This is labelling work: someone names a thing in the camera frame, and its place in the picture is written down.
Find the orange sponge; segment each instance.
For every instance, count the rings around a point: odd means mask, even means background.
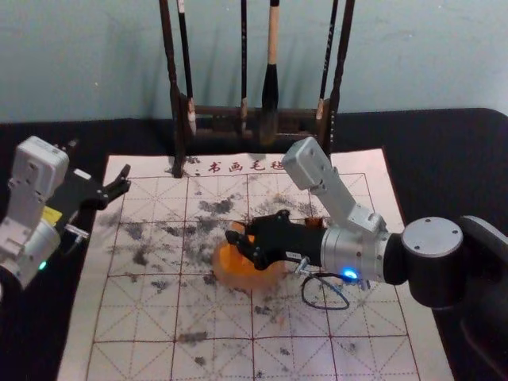
[[[229,228],[244,233],[244,227],[233,222]],[[248,236],[253,242],[254,236]],[[273,263],[263,271],[256,270],[254,264],[242,256],[236,246],[224,240],[214,251],[212,256],[214,274],[221,282],[230,288],[240,288],[246,291],[267,290],[274,286],[286,272],[283,261]]]

